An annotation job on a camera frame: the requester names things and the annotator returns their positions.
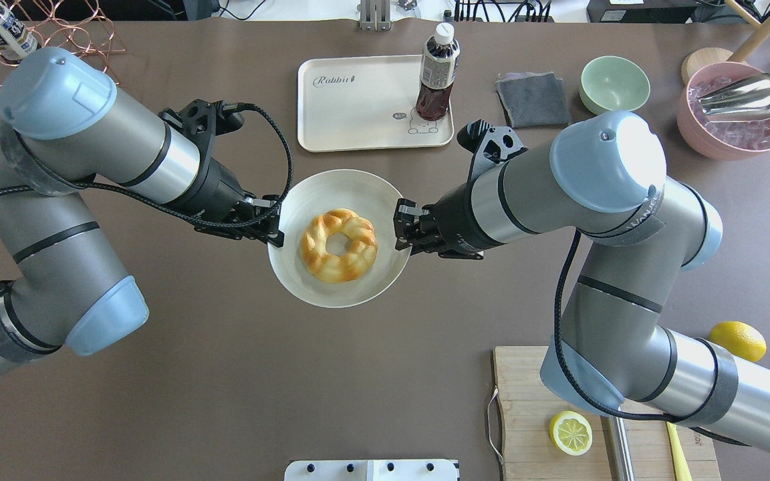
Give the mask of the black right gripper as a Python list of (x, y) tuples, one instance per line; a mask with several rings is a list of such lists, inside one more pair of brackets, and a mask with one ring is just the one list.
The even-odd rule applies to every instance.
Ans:
[(473, 184), (445, 194), (436, 204), (399, 198), (395, 206), (395, 250), (436, 253), (446, 259), (483, 259), (493, 240), (479, 226), (471, 204)]

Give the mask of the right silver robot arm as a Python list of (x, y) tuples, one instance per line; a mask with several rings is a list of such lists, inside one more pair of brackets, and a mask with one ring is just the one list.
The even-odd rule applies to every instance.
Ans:
[(591, 247), (566, 307), (556, 299), (543, 366), (548, 389), (599, 415), (679, 424), (770, 452), (770, 369), (659, 325), (676, 277), (721, 243), (715, 207), (666, 173), (660, 140), (617, 110), (534, 149), (477, 121), (458, 141), (467, 183), (434, 204), (395, 205), (398, 250), (480, 259), (531, 235), (574, 227), (556, 297), (582, 237)]

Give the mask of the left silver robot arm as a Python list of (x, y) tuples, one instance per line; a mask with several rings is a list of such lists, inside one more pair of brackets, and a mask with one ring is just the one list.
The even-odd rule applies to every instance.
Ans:
[(257, 198), (212, 156), (246, 103), (195, 100), (154, 114), (59, 47), (28, 55), (0, 89), (0, 240), (21, 277), (0, 281), (0, 375), (67, 346), (87, 356), (149, 310), (80, 197), (123, 194), (198, 232), (283, 244), (284, 195)]

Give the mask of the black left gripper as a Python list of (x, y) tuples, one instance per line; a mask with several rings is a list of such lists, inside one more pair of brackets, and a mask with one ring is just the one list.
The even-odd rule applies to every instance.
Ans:
[(241, 228), (197, 226), (195, 230), (225, 238), (247, 237), (280, 249), (285, 234), (280, 229), (281, 195), (257, 198), (241, 188), (235, 176), (220, 162), (211, 160), (201, 189), (192, 199), (193, 216), (202, 221), (239, 223), (265, 217)]

